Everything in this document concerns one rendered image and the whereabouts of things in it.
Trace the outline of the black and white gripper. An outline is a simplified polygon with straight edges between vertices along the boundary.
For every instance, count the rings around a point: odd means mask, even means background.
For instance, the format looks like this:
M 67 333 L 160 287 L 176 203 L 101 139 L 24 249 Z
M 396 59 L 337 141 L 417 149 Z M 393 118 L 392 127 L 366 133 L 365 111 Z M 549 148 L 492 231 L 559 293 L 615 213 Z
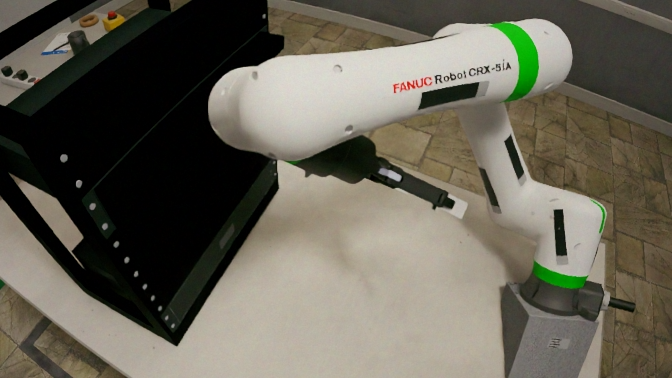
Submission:
M 431 209 L 436 210 L 439 207 L 462 219 L 468 203 L 449 194 L 446 190 L 431 185 L 397 167 L 382 157 L 378 158 L 374 142 L 364 135 L 359 135 L 352 138 L 352 144 L 346 159 L 331 176 L 349 184 L 359 183 L 366 178 L 377 184 L 381 183 L 392 189 L 397 189 L 407 195 L 408 193 L 414 194 L 433 203 Z

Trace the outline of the black open-frame rack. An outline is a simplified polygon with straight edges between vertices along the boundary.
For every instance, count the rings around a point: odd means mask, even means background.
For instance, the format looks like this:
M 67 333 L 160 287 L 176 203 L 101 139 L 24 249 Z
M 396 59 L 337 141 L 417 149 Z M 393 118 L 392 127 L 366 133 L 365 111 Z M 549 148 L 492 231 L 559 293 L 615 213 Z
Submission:
M 215 133 L 210 93 L 284 36 L 267 0 L 147 1 L 0 104 L 0 196 L 83 292 L 177 347 L 279 190 L 276 159 Z M 59 201 L 84 269 L 8 172 Z

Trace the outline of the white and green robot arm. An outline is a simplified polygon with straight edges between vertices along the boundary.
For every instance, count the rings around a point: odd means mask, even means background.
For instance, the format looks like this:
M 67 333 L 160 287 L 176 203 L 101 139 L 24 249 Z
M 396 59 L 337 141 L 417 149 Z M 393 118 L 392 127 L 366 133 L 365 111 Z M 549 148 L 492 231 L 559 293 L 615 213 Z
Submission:
M 413 44 L 282 56 L 232 70 L 210 94 L 211 126 L 234 148 L 251 146 L 305 170 L 306 178 L 327 177 L 346 159 L 352 138 L 454 109 L 491 218 L 537 244 L 522 299 L 550 314 L 594 322 L 608 306 L 633 313 L 635 303 L 586 280 L 606 209 L 531 179 L 504 103 L 550 92 L 565 80 L 572 64 L 567 36 L 542 19 L 442 29 Z

